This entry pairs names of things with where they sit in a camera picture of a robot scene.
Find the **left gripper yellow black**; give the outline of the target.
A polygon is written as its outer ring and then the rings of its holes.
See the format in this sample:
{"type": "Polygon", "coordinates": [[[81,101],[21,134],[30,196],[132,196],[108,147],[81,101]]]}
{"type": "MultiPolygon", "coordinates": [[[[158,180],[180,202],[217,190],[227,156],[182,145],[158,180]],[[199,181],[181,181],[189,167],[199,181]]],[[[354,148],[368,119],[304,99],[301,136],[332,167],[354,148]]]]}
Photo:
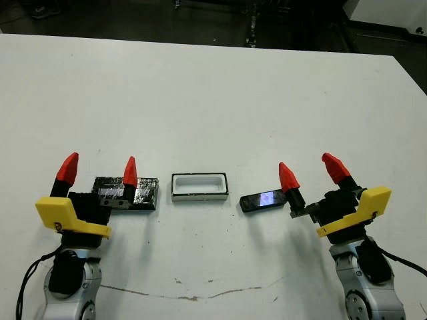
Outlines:
{"type": "Polygon", "coordinates": [[[50,197],[40,198],[35,206],[44,226],[61,235],[62,246],[98,248],[102,240],[111,235],[111,227],[108,226],[111,212],[131,208],[127,200],[134,200],[137,189],[135,158],[129,158],[123,174],[124,199],[104,199],[96,193],[68,194],[75,182],[78,161],[77,152],[64,160],[56,174],[50,197]]]}

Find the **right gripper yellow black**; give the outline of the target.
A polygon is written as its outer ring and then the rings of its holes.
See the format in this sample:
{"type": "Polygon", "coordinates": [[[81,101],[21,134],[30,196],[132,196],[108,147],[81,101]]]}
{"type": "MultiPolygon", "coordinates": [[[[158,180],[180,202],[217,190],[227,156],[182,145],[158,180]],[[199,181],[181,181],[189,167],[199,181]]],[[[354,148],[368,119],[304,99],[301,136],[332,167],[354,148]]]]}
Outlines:
{"type": "Polygon", "coordinates": [[[309,205],[300,193],[294,173],[285,163],[279,163],[281,188],[290,204],[290,216],[310,216],[319,225],[316,229],[318,237],[326,237],[333,245],[363,238],[365,226],[384,214],[391,190],[384,186],[357,189],[350,172],[337,157],[324,153],[322,161],[340,189],[327,192],[323,199],[309,205]]]}

